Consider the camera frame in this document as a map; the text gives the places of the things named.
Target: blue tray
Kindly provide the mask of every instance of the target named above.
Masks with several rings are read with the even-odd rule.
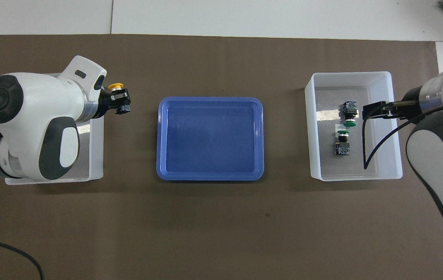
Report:
[[[166,97],[156,172],[165,180],[254,181],[263,174],[263,105],[252,97]]]

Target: blue plastic lid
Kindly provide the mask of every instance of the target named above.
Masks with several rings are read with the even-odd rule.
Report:
[[[162,179],[254,181],[263,159],[263,106],[256,98],[166,97],[159,104]]]

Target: brown mat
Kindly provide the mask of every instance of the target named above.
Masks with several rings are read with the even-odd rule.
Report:
[[[0,241],[47,279],[443,279],[443,220],[410,169],[399,180],[310,177],[303,88],[314,72],[389,71],[400,99],[438,73],[433,42],[0,36],[0,75],[54,73],[83,55],[129,89],[106,115],[104,178],[6,186]],[[155,171],[167,96],[251,96],[264,106],[265,173],[253,183],[172,183]],[[0,279],[36,279],[0,248]]]

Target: brown table surface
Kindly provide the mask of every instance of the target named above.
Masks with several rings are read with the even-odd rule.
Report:
[[[396,99],[438,73],[433,42],[158,35],[0,36],[0,75],[62,71],[74,55],[129,89],[106,115],[104,178],[7,186],[0,241],[47,279],[443,279],[443,220],[403,178],[310,176],[304,87],[314,72],[389,71]],[[155,170],[167,96],[250,96],[264,106],[265,172],[252,183],[175,183]],[[36,279],[0,248],[0,279]]]

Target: white floor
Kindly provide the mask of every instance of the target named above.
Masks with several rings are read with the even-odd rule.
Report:
[[[438,0],[0,0],[0,34],[132,33],[437,41],[442,71],[443,10],[438,3]]]

